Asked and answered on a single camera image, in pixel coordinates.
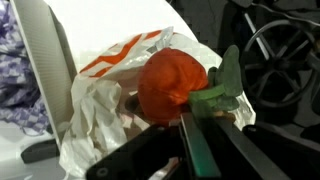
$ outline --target black machine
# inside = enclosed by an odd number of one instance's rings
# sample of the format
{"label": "black machine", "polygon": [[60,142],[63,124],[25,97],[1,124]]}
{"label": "black machine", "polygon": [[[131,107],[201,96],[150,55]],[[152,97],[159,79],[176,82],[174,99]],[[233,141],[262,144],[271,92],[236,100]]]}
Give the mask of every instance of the black machine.
{"label": "black machine", "polygon": [[[246,93],[254,104],[279,108],[297,102],[312,88],[311,108],[320,114],[320,10],[307,5],[283,9],[281,1],[233,1],[251,31],[239,43]],[[257,28],[251,8],[262,8],[272,20]],[[277,32],[290,33],[290,38],[284,40],[279,35],[273,40],[281,42],[267,41],[268,33],[275,37]],[[292,75],[298,71],[309,72],[306,83]],[[279,97],[270,96],[273,79],[287,82],[289,90]],[[240,131],[231,121],[195,116],[192,111],[182,114],[181,119],[170,128],[151,126],[91,167],[86,178],[148,179],[169,158],[177,157],[179,163],[164,179],[320,179],[320,144],[268,123],[257,122]]]}

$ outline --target plastic bag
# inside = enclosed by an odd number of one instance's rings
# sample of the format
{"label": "plastic bag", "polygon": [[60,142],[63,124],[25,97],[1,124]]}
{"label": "plastic bag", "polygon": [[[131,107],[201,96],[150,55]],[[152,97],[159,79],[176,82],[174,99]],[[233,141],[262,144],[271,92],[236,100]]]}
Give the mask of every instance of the plastic bag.
{"label": "plastic bag", "polygon": [[[221,57],[211,49],[173,33],[172,27],[137,35],[108,49],[76,76],[72,86],[74,115],[60,152],[60,165],[67,173],[83,178],[90,166],[134,136],[126,133],[125,128],[131,131],[134,124],[139,133],[148,127],[146,122],[126,111],[124,102],[137,91],[139,69],[152,54],[165,47],[188,53],[207,72],[221,63]],[[254,123],[255,113],[245,94],[238,99],[236,125],[242,129]]]}

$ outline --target purple fabric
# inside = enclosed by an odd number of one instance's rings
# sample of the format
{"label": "purple fabric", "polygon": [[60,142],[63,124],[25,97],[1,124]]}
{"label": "purple fabric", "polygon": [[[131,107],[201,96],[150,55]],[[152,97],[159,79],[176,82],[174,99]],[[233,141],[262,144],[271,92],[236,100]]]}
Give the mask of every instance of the purple fabric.
{"label": "purple fabric", "polygon": [[0,0],[0,120],[42,132],[48,116],[8,1]]}

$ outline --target wheel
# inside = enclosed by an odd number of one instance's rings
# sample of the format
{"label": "wheel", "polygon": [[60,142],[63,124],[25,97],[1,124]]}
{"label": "wheel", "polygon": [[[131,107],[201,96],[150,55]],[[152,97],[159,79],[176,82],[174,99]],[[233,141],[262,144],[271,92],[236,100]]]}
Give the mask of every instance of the wheel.
{"label": "wheel", "polygon": [[[275,29],[283,27],[291,28],[292,30],[288,32],[292,33],[292,36],[284,42],[279,42],[288,35],[279,36],[279,31],[277,35]],[[272,32],[274,42],[272,48],[263,35],[266,32]],[[257,54],[252,56],[259,51],[254,50],[254,47],[257,47],[255,43],[257,41],[263,44],[266,50],[264,53],[267,53],[267,56]],[[269,108],[285,107],[297,102],[310,88],[316,77],[316,73],[308,67],[305,59],[307,53],[313,48],[314,41],[311,33],[289,20],[273,21],[254,33],[240,58],[242,81],[249,98],[253,98],[258,105]],[[274,52],[274,47],[279,47],[277,53]],[[304,85],[299,80],[300,71],[309,74]],[[275,92],[268,95],[268,89],[275,89]],[[284,89],[288,90],[280,97],[279,93],[284,92]]]}

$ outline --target patterned fabric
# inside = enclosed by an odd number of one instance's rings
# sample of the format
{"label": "patterned fabric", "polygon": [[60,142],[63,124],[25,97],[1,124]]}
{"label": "patterned fabric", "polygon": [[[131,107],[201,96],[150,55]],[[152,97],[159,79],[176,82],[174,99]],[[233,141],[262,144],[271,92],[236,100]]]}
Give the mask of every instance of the patterned fabric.
{"label": "patterned fabric", "polygon": [[13,10],[5,0],[0,0],[0,119],[39,133],[49,124]]}

